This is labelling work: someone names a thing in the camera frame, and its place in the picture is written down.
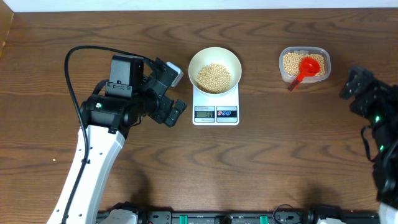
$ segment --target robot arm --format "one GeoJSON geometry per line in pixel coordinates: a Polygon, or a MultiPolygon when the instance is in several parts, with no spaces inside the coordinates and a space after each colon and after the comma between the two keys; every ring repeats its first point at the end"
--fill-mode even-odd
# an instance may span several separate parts
{"type": "MultiPolygon", "coordinates": [[[[67,223],[95,222],[109,172],[125,141],[124,136],[119,131],[111,134],[108,133],[108,128],[89,125],[86,131],[90,144],[89,162],[75,192],[68,212],[67,223]]],[[[48,223],[61,223],[73,184],[79,173],[81,160],[84,157],[83,149],[83,132],[80,129],[75,158],[57,206],[55,206],[48,223]]]]}
{"type": "Polygon", "coordinates": [[[65,59],[65,76],[82,127],[75,158],[48,223],[95,223],[109,172],[130,128],[140,124],[143,116],[172,127],[187,108],[183,101],[174,103],[165,96],[182,75],[181,69],[158,58],[152,61],[140,55],[97,46],[71,49],[65,59]],[[113,57],[109,80],[99,82],[80,109],[68,79],[69,57],[79,49],[127,54],[113,57]],[[144,63],[152,70],[150,76],[143,73],[144,63]],[[101,96],[99,93],[104,86],[105,95],[101,96]]]}
{"type": "MultiPolygon", "coordinates": [[[[373,179],[380,201],[379,219],[381,224],[398,223],[398,86],[389,86],[373,77],[373,73],[359,66],[349,71],[348,81],[340,92],[340,98],[354,97],[350,110],[369,120],[370,126],[361,131],[366,156],[374,163],[373,179]],[[378,154],[371,158],[366,129],[372,130],[378,154]]],[[[347,223],[347,215],[340,208],[321,205],[310,211],[308,224],[347,223]]]]}

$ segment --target wire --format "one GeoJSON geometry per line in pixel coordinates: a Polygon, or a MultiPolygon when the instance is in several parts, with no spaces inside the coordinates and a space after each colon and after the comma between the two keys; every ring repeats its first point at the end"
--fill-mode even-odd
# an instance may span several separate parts
{"type": "Polygon", "coordinates": [[[396,149],[397,146],[398,146],[398,139],[397,139],[394,143],[392,143],[392,145],[391,145],[389,151],[387,152],[385,158],[383,159],[383,166],[384,166],[384,168],[387,168],[388,160],[390,159],[390,157],[391,157],[391,155],[392,155],[392,152],[395,151],[395,149],[396,149]]]}
{"type": "Polygon", "coordinates": [[[272,219],[275,221],[275,223],[277,223],[277,224],[282,224],[280,221],[278,221],[278,220],[275,218],[275,214],[276,214],[276,211],[277,211],[278,209],[280,209],[281,207],[286,207],[286,206],[292,208],[292,209],[294,210],[294,212],[300,217],[300,221],[299,221],[298,223],[294,223],[294,224],[302,223],[302,222],[303,222],[303,216],[299,213],[299,211],[298,211],[297,209],[295,209],[293,206],[291,206],[291,205],[289,205],[289,204],[282,204],[282,205],[279,205],[278,207],[275,208],[274,212],[272,212],[272,219]]]}
{"type": "Polygon", "coordinates": [[[99,83],[94,87],[94,90],[92,92],[92,95],[98,95],[102,88],[106,85],[106,82],[109,82],[109,80],[101,80],[99,83]]]}
{"type": "Polygon", "coordinates": [[[220,224],[232,224],[232,218],[227,215],[220,221],[220,224]]]}
{"type": "Polygon", "coordinates": [[[372,127],[370,127],[370,126],[364,126],[364,127],[361,129],[361,138],[362,138],[363,144],[364,144],[364,146],[365,146],[366,157],[368,158],[369,161],[375,162],[375,161],[376,161],[376,158],[373,158],[373,159],[372,159],[372,157],[371,157],[371,148],[369,147],[368,140],[367,140],[367,139],[365,138],[365,136],[364,136],[364,133],[365,133],[365,131],[366,131],[367,129],[372,129],[372,127]]]}
{"type": "Polygon", "coordinates": [[[132,128],[132,127],[134,127],[134,126],[137,126],[137,125],[140,125],[141,123],[142,123],[142,116],[140,116],[139,117],[139,121],[138,121],[138,123],[136,123],[136,124],[132,124],[131,126],[130,126],[130,128],[132,128]]]}
{"type": "Polygon", "coordinates": [[[67,202],[67,206],[65,207],[65,212],[63,213],[62,224],[66,224],[67,218],[69,217],[68,213],[69,213],[70,205],[72,204],[73,197],[75,196],[76,189],[77,189],[77,187],[79,185],[79,181],[81,179],[81,176],[82,176],[83,171],[85,169],[85,166],[87,164],[88,153],[90,151],[89,147],[88,147],[88,137],[87,137],[87,132],[86,132],[86,129],[85,129],[85,123],[84,123],[83,117],[81,115],[79,104],[77,102],[77,99],[76,99],[76,96],[75,96],[75,92],[73,91],[72,83],[71,83],[70,77],[69,77],[69,58],[72,55],[72,53],[74,53],[74,51],[81,50],[81,49],[107,50],[107,51],[110,51],[110,52],[116,52],[116,53],[120,53],[120,54],[124,54],[124,55],[132,55],[132,56],[136,56],[136,57],[142,57],[142,58],[146,59],[147,61],[149,61],[150,63],[154,63],[153,60],[151,60],[151,59],[149,59],[147,57],[143,57],[143,56],[138,55],[138,54],[133,54],[133,53],[130,53],[130,52],[125,52],[123,50],[112,49],[112,48],[109,48],[109,47],[101,47],[101,46],[92,46],[92,45],[78,46],[78,47],[74,47],[74,48],[70,49],[70,51],[67,53],[67,56],[65,57],[65,64],[64,64],[65,79],[67,81],[70,97],[72,98],[73,105],[75,106],[76,113],[77,113],[77,116],[79,118],[81,131],[83,133],[83,139],[84,139],[84,142],[85,142],[85,154],[84,154],[83,160],[81,161],[81,167],[80,167],[79,173],[78,173],[78,175],[76,177],[76,181],[73,184],[72,191],[70,192],[70,196],[69,196],[69,199],[68,199],[68,202],[67,202]]]}

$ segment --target white wall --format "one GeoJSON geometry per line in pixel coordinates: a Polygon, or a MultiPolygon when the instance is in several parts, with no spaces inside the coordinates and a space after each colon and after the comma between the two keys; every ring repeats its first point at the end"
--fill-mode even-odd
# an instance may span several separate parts
{"type": "Polygon", "coordinates": [[[398,7],[398,0],[4,0],[14,12],[398,7]]]}

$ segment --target beige bowl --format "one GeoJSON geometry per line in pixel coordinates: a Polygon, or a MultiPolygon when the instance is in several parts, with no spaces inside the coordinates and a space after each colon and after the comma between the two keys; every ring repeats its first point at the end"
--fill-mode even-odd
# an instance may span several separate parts
{"type": "Polygon", "coordinates": [[[229,50],[221,47],[209,47],[199,51],[195,56],[193,56],[191,62],[189,63],[188,74],[192,85],[200,93],[210,97],[217,97],[226,95],[235,89],[242,76],[242,66],[237,56],[235,56],[235,54],[229,50]],[[229,88],[224,93],[207,93],[201,91],[198,87],[198,72],[203,66],[209,65],[211,63],[224,65],[231,74],[229,88]]]}

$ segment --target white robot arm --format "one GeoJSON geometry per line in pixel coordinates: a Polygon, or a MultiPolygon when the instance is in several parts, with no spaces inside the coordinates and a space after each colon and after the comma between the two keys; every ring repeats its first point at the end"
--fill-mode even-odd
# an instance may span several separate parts
{"type": "MultiPolygon", "coordinates": [[[[170,86],[176,86],[183,73],[170,62],[98,46],[79,46],[65,58],[65,78],[81,128],[75,158],[61,196],[48,223],[95,223],[98,207],[113,162],[122,149],[131,127],[141,123],[143,116],[172,127],[187,108],[181,100],[165,96],[170,86]],[[112,58],[109,80],[97,84],[92,95],[79,107],[69,78],[68,62],[71,54],[80,49],[108,50],[122,55],[112,58]],[[144,64],[152,70],[144,75],[144,64]],[[99,95],[105,87],[105,95],[99,95]]],[[[133,223],[136,215],[127,215],[124,222],[133,223]]]]}
{"type": "MultiPolygon", "coordinates": [[[[119,131],[116,134],[110,134],[108,133],[108,128],[100,126],[89,125],[86,132],[90,144],[89,162],[84,169],[70,205],[67,223],[95,223],[109,172],[125,141],[124,136],[119,131]]],[[[65,207],[84,157],[84,148],[83,132],[80,129],[75,158],[57,206],[55,206],[47,222],[48,224],[59,224],[62,222],[65,207]]]]}

